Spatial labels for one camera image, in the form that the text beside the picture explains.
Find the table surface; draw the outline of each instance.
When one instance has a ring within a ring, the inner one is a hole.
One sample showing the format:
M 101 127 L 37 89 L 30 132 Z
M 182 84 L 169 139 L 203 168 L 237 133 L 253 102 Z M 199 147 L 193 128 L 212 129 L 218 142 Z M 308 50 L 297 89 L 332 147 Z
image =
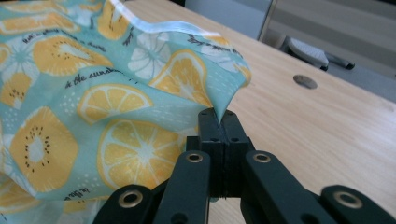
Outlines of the table surface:
M 172 2 L 124 4 L 144 21 L 187 21 L 228 38 L 253 74 L 229 109 L 255 148 L 275 154 L 306 189 L 345 185 L 396 217 L 396 104 Z M 295 75 L 318 87 L 297 85 Z M 211 203 L 209 223 L 245 223 L 239 200 Z

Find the orange slice print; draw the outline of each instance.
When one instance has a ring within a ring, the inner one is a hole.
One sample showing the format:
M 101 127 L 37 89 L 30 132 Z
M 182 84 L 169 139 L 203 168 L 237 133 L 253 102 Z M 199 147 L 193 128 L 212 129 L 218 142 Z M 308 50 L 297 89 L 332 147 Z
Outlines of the orange slice print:
M 98 31 L 108 39 L 120 39 L 129 22 L 116 10 L 111 1 L 106 1 L 102 15 L 98 19 Z
M 70 33 L 79 31 L 77 25 L 54 12 L 0 21 L 1 35 L 17 35 L 51 28 L 61 28 Z
M 150 81 L 151 87 L 211 106 L 205 90 L 206 67 L 191 50 L 175 52 L 161 73 Z
M 121 84 L 106 84 L 85 91 L 78 104 L 78 114 L 88 123 L 152 106 L 142 91 Z
M 37 42 L 33 56 L 38 69 L 52 76 L 74 75 L 80 68 L 95 65 L 113 66 L 105 56 L 62 35 Z
M 129 184 L 153 189 L 172 174 L 183 144 L 183 136 L 153 123 L 113 120 L 99 143 L 99 174 L 112 189 Z

